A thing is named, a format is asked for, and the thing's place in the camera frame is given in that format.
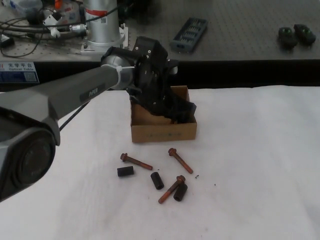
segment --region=black object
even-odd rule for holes
[[[298,40],[290,27],[281,27],[278,36],[284,48],[292,49],[298,44]]]
[[[1,38],[0,48],[6,48],[15,44],[15,40],[12,37],[8,37],[2,34],[0,38]]]
[[[295,35],[305,45],[311,45],[316,41],[316,35],[310,30],[309,27],[303,24],[294,25]]]
[[[173,198],[174,198],[176,201],[181,202],[182,199],[183,199],[184,196],[185,196],[185,193],[186,193],[187,189],[188,189],[188,186],[187,186],[185,183],[184,183],[184,184],[181,184],[181,185],[177,188],[175,194],[173,195]]]
[[[150,177],[151,177],[153,184],[157,190],[164,188],[165,185],[162,182],[161,177],[158,172],[155,171],[154,173],[151,174]]]
[[[124,177],[135,174],[133,166],[120,167],[116,169],[118,177]]]
[[[190,17],[170,42],[170,47],[177,52],[192,52],[207,28],[207,25],[208,21],[205,19]]]
[[[132,53],[143,55],[139,61],[138,82],[129,87],[130,99],[147,109],[152,115],[164,116],[177,123],[189,123],[197,106],[176,95],[170,87],[168,76],[178,67],[178,61],[168,60],[168,52],[158,40],[140,36]]]

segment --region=small screw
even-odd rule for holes
[[[143,168],[148,169],[148,170],[152,170],[153,169],[152,166],[150,166],[150,165],[148,165],[146,163],[143,163],[142,161],[138,161],[138,160],[136,160],[136,159],[134,159],[132,157],[129,157],[127,153],[122,153],[120,159],[123,162],[128,161],[130,163],[133,163],[135,165],[138,165],[138,166],[143,167]]]
[[[170,148],[168,151],[170,156],[173,156],[178,162],[188,171],[188,173],[192,174],[194,171],[189,167],[189,165],[177,154],[177,149]]]
[[[165,200],[173,193],[174,190],[180,185],[184,184],[186,181],[186,178],[182,175],[176,177],[176,182],[160,197],[158,200],[158,203],[163,204]]]

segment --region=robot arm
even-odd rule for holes
[[[31,88],[0,94],[0,202],[49,170],[60,145],[58,120],[107,89],[126,89],[154,115],[185,123],[196,106],[176,96],[167,76],[177,67],[156,40],[139,37],[130,51],[111,47],[101,66]]]

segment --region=silver cylindrical device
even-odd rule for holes
[[[85,18],[90,20],[105,15],[117,7],[117,0],[84,0]],[[103,18],[87,23],[88,43],[97,47],[121,44],[124,40],[120,33],[118,11]]]

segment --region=blue label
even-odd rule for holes
[[[34,71],[0,71],[0,83],[38,84],[39,79]]]

